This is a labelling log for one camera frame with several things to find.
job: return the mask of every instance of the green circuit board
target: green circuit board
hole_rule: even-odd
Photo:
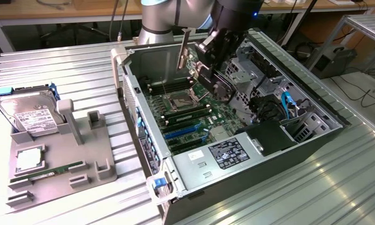
[[[167,134],[192,128],[195,125],[197,126],[195,132],[179,135],[169,139],[165,138],[165,142],[173,155],[209,144],[217,141],[221,137],[232,136],[235,131],[244,127],[244,124],[233,114],[231,107],[213,98],[212,94],[208,93],[200,83],[195,83],[192,92],[193,93],[187,89],[156,96],[151,96],[148,92],[145,93],[148,105],[157,121],[163,137],[165,137]],[[211,108],[211,110],[207,109],[205,114],[200,113],[200,110],[196,110],[195,112],[188,113],[191,117],[187,121],[172,125],[165,124],[163,118],[164,115],[172,115],[187,109],[195,110],[197,107],[203,107],[203,105],[209,105]],[[215,131],[211,132],[212,128],[224,131],[217,138],[213,136]]]

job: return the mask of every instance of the warning label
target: warning label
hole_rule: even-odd
[[[208,148],[223,170],[249,159],[236,138],[212,145]]]
[[[54,119],[48,109],[14,114],[26,131],[33,134],[57,128]]]

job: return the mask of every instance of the wooden table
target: wooden table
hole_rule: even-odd
[[[49,2],[64,2],[66,0],[50,0]],[[297,16],[293,20],[291,29],[285,35],[283,44],[291,37],[297,23],[303,17],[304,11],[309,5],[309,1],[304,4],[296,4],[293,13]],[[375,0],[366,0],[368,4],[368,11],[375,9]],[[125,0],[120,0],[121,7],[117,8],[114,20],[121,19],[121,12]],[[269,2],[263,4],[260,14],[281,14],[289,13],[292,5],[285,3]],[[350,11],[359,10],[358,5],[338,6],[328,0],[317,0],[317,3],[311,12],[327,12],[327,11]],[[53,23],[86,23],[110,20],[112,9],[92,9],[92,10],[76,10],[73,5],[64,6],[64,10],[57,10],[53,7],[44,6],[36,2],[36,0],[12,0],[8,5],[0,5],[0,48],[2,52],[13,52],[13,46],[5,33],[2,32],[2,26],[13,25],[33,25],[33,24],[53,24]],[[131,0],[126,8],[125,20],[141,19],[141,4],[140,0]]]

